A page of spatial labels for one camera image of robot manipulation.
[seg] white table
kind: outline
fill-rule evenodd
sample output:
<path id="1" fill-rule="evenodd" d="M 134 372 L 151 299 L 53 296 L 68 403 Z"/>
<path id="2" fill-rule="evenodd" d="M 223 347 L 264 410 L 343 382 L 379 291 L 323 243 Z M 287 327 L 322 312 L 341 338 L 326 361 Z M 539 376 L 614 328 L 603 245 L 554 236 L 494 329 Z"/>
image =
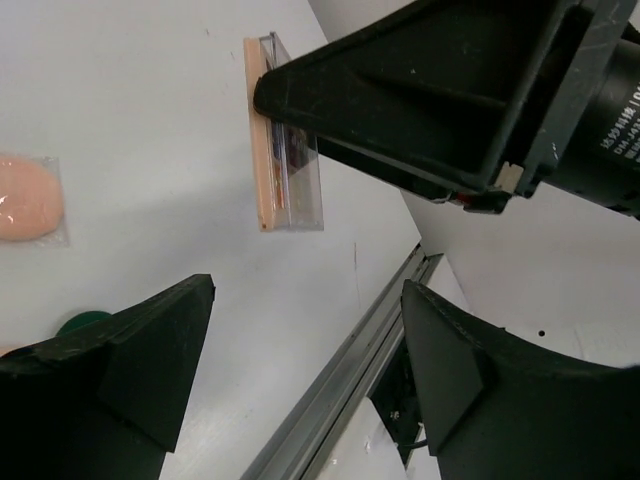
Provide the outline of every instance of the white table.
<path id="1" fill-rule="evenodd" d="M 324 233 L 258 232 L 242 38 L 324 43 L 306 0 L 0 1 L 0 150 L 60 158 L 68 249 L 0 246 L 3 343 L 192 273 L 214 315 L 162 478 L 238 478 L 418 242 L 397 190 L 322 162 Z"/>

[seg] scratch mark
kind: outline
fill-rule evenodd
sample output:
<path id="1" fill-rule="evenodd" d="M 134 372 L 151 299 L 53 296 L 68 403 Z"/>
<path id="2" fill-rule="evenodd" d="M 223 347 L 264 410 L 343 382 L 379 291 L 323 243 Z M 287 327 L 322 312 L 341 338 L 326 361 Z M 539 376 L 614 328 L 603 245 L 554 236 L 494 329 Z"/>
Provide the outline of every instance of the scratch mark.
<path id="1" fill-rule="evenodd" d="M 613 17 L 616 15 L 616 13 L 618 12 L 618 9 L 620 8 L 620 2 L 616 3 L 616 6 L 613 7 L 613 10 L 611 10 L 611 14 L 609 14 L 609 20 L 611 21 L 612 25 L 617 25 L 618 21 L 616 19 L 614 19 Z"/>
<path id="2" fill-rule="evenodd" d="M 576 336 L 576 341 L 578 342 L 578 350 L 580 350 L 580 360 L 586 360 L 586 358 L 584 358 L 584 347 L 582 346 L 582 340 L 580 340 L 580 334 L 576 331 L 576 329 L 573 329 L 573 334 Z"/>
<path id="3" fill-rule="evenodd" d="M 358 244 L 353 242 L 353 271 L 356 274 L 356 292 L 358 292 L 358 309 L 362 308 L 362 298 L 360 297 L 360 280 L 358 279 Z"/>
<path id="4" fill-rule="evenodd" d="M 284 106 L 289 105 L 289 90 L 291 90 L 291 77 L 287 75 L 287 91 L 284 93 Z"/>
<path id="5" fill-rule="evenodd" d="M 587 47 L 580 47 L 578 49 L 579 52 L 583 52 L 585 50 L 599 50 L 601 48 L 607 48 L 609 46 L 608 43 L 598 43 L 596 45 L 589 45 Z"/>

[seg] clear plastic case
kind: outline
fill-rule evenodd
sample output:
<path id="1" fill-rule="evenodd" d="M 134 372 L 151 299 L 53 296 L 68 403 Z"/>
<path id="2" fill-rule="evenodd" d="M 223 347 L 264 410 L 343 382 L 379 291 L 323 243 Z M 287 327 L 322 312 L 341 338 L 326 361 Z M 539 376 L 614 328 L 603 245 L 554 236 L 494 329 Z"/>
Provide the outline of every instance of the clear plastic case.
<path id="1" fill-rule="evenodd" d="M 258 79 L 290 57 L 278 36 L 244 41 L 258 218 L 262 231 L 324 229 L 320 165 L 315 136 L 258 114 Z"/>

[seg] white wall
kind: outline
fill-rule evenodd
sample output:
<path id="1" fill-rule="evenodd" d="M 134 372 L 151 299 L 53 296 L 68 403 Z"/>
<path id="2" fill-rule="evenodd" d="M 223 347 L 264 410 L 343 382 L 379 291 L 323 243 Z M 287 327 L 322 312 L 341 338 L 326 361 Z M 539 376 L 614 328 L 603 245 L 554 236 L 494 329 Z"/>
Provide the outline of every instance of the white wall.
<path id="1" fill-rule="evenodd" d="M 332 40 L 409 2 L 310 3 Z M 640 362 L 640 222 L 545 185 L 500 217 L 405 200 L 427 253 L 447 253 L 479 316 L 592 361 Z"/>

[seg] white surface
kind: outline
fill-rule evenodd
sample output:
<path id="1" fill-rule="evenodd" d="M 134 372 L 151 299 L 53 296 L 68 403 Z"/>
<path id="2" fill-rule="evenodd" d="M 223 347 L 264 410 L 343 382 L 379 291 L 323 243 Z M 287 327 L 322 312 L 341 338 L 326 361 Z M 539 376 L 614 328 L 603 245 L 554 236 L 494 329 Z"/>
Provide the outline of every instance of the white surface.
<path id="1" fill-rule="evenodd" d="M 162 478 L 238 478 L 418 241 L 397 190 L 330 161 L 326 232 L 258 232 L 242 38 L 318 47 L 309 5 L 4 0 L 0 17 L 0 150 L 60 158 L 72 244 L 0 247 L 3 343 L 211 273 Z"/>
<path id="2" fill-rule="evenodd" d="M 398 448 L 371 400 L 349 421 L 317 480 L 407 480 Z"/>
<path id="3" fill-rule="evenodd" d="M 330 40 L 409 3 L 310 2 Z M 632 21 L 640 24 L 640 11 Z M 447 252 L 477 315 L 563 353 L 604 364 L 640 363 L 638 221 L 546 185 L 530 201 L 512 201 L 500 217 L 409 194 L 405 199 L 425 251 Z M 612 337 L 624 342 L 611 343 Z"/>

